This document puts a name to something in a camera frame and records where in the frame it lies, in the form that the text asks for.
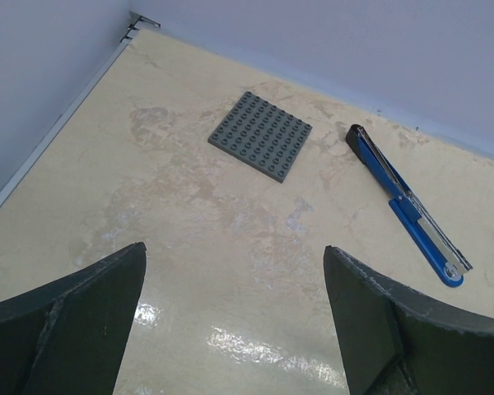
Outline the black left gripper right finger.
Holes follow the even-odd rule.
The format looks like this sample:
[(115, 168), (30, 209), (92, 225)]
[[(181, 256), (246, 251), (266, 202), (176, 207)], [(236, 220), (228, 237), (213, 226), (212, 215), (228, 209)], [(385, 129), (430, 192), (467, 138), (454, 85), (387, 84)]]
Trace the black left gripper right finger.
[(340, 248), (324, 279), (352, 394), (494, 394), (494, 318), (435, 300)]

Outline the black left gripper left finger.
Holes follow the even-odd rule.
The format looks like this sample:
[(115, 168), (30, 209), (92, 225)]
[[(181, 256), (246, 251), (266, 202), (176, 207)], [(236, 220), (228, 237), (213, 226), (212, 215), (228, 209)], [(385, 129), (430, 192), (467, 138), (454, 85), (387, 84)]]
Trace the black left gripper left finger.
[(138, 242), (0, 302), (0, 394), (111, 394), (146, 267)]

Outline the blue black stapler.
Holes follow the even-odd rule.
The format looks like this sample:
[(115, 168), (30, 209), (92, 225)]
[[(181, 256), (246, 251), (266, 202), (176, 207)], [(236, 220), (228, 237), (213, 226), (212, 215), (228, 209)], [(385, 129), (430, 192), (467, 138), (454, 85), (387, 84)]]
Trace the blue black stapler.
[(353, 124), (346, 134), (346, 143), (387, 192), (390, 208), (440, 280), (448, 287), (461, 286), (464, 275), (473, 266), (438, 226), (364, 127)]

